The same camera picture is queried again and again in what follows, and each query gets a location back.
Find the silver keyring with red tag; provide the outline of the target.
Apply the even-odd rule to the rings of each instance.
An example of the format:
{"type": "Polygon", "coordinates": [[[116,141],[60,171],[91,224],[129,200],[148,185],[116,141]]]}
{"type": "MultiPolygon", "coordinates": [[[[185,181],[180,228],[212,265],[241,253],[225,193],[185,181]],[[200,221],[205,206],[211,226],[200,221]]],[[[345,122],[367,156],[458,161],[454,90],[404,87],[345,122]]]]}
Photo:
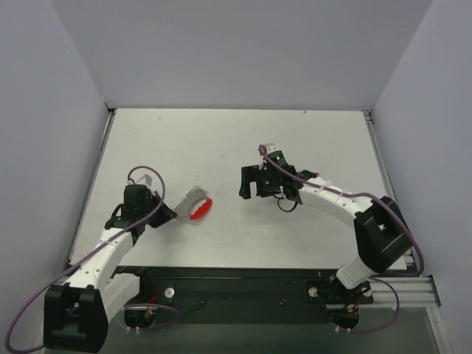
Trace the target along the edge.
{"type": "Polygon", "coordinates": [[[212,207],[213,200],[201,187],[193,187],[176,206],[177,216],[186,221],[197,221],[203,218],[212,207]]]}

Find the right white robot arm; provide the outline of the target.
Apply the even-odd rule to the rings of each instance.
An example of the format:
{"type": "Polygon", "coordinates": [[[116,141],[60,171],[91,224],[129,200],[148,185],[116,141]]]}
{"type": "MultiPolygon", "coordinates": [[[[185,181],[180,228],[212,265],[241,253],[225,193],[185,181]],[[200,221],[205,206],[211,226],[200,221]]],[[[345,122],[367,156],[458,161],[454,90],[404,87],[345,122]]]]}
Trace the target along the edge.
{"type": "Polygon", "coordinates": [[[250,199],[251,184],[255,184],[258,197],[281,197],[296,205],[314,207],[351,226],[357,254],[335,275],[347,290],[384,273],[413,247],[411,232],[391,198],[335,187],[318,173],[296,170],[281,150],[268,145],[261,145],[260,153],[260,164],[240,170],[239,196],[250,199]]]}

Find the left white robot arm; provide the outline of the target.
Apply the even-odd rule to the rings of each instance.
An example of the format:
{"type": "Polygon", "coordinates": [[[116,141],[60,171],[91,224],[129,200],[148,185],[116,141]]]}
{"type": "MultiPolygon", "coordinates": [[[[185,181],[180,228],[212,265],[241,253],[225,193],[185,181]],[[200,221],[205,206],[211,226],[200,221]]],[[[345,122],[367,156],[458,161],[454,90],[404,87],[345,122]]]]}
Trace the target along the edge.
{"type": "Polygon", "coordinates": [[[176,217],[157,192],[143,184],[128,185],[93,251],[70,268],[71,275],[63,284],[46,291],[44,346],[98,353],[117,311],[129,299],[139,304],[151,294],[148,281],[115,275],[115,269],[147,227],[156,229],[176,217]]]}

